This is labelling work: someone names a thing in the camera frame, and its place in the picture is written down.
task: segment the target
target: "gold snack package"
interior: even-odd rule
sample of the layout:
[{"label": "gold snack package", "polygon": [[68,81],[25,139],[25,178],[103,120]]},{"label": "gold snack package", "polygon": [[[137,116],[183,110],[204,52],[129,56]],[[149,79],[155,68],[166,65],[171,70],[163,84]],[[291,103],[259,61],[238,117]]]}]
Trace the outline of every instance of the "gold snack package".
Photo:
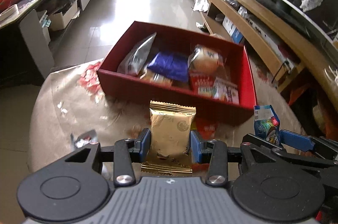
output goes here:
[{"label": "gold snack package", "polygon": [[190,127],[195,115],[194,107],[151,101],[149,158],[168,159],[172,163],[187,157]]}]

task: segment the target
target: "red cardboard box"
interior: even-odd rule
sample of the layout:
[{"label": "red cardboard box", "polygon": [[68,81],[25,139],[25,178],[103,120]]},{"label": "red cardboard box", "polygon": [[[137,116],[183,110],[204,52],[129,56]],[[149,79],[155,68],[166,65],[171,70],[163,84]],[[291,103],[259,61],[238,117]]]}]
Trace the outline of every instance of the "red cardboard box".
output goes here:
[{"label": "red cardboard box", "polygon": [[[161,86],[139,80],[137,77],[116,73],[117,67],[133,46],[157,32],[153,46],[160,50],[190,55],[200,44],[217,49],[230,66],[232,81],[238,85],[239,105],[194,94],[173,86]],[[196,107],[196,116],[211,121],[239,125],[254,113],[256,92],[249,59],[244,46],[206,34],[165,25],[133,22],[103,60],[97,71],[103,91],[118,99],[149,105],[150,100]]]}]

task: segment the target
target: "gray ribbed plate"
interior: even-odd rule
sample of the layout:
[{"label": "gray ribbed plate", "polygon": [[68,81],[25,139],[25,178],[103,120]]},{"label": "gray ribbed plate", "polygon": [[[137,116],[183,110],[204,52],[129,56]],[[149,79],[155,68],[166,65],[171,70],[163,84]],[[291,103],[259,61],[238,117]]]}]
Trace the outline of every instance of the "gray ribbed plate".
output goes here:
[{"label": "gray ribbed plate", "polygon": [[[143,177],[119,188],[107,205],[79,224],[218,224],[265,223],[244,213],[222,188],[199,177]],[[306,224],[317,223],[314,219]]]}]

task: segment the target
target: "floor tile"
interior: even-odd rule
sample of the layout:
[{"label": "floor tile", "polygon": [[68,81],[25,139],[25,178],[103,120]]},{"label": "floor tile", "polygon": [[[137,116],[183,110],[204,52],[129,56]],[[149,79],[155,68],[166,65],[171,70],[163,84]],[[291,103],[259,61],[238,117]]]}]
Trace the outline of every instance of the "floor tile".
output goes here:
[{"label": "floor tile", "polygon": [[28,151],[30,116],[39,90],[33,85],[0,90],[1,149]]},{"label": "floor tile", "polygon": [[0,149],[0,222],[20,224],[25,219],[16,201],[16,190],[28,174],[26,152]]},{"label": "floor tile", "polygon": [[93,61],[105,57],[113,46],[97,46],[88,49],[86,62]]},{"label": "floor tile", "polygon": [[85,62],[88,48],[60,48],[54,56],[55,67],[79,65]]}]

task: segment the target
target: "beige tablecloth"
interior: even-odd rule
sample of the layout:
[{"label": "beige tablecloth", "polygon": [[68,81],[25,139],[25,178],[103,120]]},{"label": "beige tablecloth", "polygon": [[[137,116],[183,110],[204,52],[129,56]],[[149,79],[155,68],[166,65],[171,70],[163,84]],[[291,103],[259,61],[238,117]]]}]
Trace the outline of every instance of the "beige tablecloth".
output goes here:
[{"label": "beige tablecloth", "polygon": [[[31,117],[28,167],[31,172],[52,163],[73,150],[70,134],[75,138],[95,129],[102,146],[114,145],[117,140],[133,138],[134,133],[149,127],[149,106],[136,105],[115,98],[89,95],[77,81],[87,69],[85,63],[51,73],[44,82]],[[304,134],[297,118],[277,90],[258,77],[260,71],[251,62],[259,105],[271,104],[281,121],[281,129]],[[253,116],[238,127],[220,124],[215,138],[228,146],[238,147],[247,133],[254,133]],[[140,165],[133,165],[139,175]],[[229,178],[235,179],[238,170],[229,164]]]}]

